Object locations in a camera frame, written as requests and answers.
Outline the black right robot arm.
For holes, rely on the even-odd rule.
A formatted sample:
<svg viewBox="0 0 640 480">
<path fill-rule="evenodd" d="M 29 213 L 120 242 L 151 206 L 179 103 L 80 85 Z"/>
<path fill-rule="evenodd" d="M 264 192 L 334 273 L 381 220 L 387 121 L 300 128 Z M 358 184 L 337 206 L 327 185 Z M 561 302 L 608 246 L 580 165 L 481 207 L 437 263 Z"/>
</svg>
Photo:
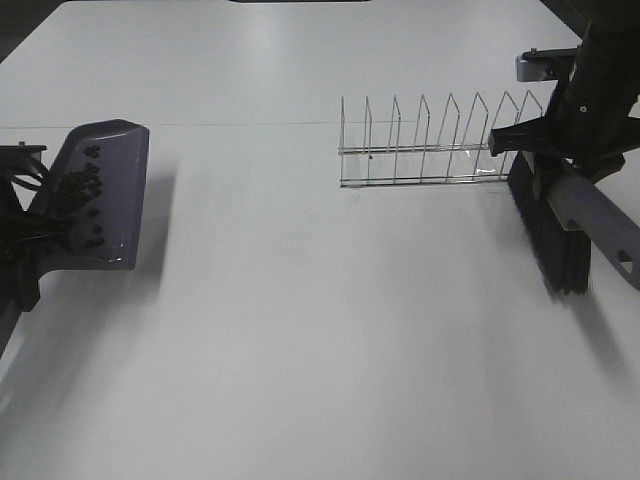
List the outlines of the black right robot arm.
<svg viewBox="0 0 640 480">
<path fill-rule="evenodd" d="M 597 182 L 619 171 L 639 146 L 639 4 L 636 1 L 548 1 L 580 36 L 576 48 L 531 49 L 516 59 L 520 82 L 553 81 L 543 116 L 494 129 L 493 156 L 530 152 L 570 159 Z"/>
</svg>

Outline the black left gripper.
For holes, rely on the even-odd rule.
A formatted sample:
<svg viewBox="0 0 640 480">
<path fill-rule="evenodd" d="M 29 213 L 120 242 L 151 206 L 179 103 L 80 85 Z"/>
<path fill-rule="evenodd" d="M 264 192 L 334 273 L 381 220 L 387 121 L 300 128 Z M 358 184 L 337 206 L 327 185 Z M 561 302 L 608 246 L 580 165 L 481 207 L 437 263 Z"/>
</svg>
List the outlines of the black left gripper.
<svg viewBox="0 0 640 480">
<path fill-rule="evenodd" d="M 62 244 L 68 233 L 68 223 L 53 215 L 51 172 L 41 161 L 45 150 L 25 143 L 1 147 L 1 293 L 22 312 L 40 299 L 39 248 Z M 25 209 L 17 187 L 42 194 L 43 210 Z"/>
</svg>

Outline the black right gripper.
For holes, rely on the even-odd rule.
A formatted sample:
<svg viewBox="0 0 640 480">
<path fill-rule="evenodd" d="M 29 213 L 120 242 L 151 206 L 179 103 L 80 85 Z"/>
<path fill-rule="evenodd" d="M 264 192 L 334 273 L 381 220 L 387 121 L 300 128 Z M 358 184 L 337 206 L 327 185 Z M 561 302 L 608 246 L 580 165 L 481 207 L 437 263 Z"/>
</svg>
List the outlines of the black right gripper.
<svg viewBox="0 0 640 480">
<path fill-rule="evenodd" d="M 492 129 L 492 157 L 535 152 L 548 143 L 542 161 L 561 158 L 573 171 L 598 183 L 619 172 L 624 154 L 639 147 L 639 122 L 630 111 L 639 95 L 637 44 L 583 44 L 569 75 L 555 80 L 545 117 Z"/>
</svg>

